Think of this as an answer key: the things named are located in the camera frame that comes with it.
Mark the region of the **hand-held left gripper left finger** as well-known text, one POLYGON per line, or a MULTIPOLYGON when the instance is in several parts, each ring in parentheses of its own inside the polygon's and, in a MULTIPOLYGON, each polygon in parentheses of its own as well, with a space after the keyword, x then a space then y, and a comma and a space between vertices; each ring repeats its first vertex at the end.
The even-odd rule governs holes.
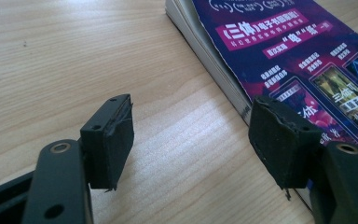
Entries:
POLYGON ((108 99, 80 129, 87 181, 92 189, 117 189, 134 142, 129 94, 108 99))

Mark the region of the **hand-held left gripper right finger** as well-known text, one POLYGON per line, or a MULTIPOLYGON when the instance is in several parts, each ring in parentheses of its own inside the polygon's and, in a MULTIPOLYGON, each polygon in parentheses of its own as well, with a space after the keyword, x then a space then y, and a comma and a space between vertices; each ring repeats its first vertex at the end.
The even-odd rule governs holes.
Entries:
POLYGON ((281 189, 306 187, 308 158, 321 135, 320 128, 285 103, 265 95, 254 98, 249 140, 281 189))

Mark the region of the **purple paperback book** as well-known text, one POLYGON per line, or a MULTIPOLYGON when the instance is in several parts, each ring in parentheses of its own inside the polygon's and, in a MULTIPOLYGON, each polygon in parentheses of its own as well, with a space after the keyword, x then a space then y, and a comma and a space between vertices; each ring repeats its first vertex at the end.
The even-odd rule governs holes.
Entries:
POLYGON ((358 34, 314 0, 166 0, 165 9, 248 127, 265 95, 322 130, 296 190, 318 221, 358 221, 358 34))

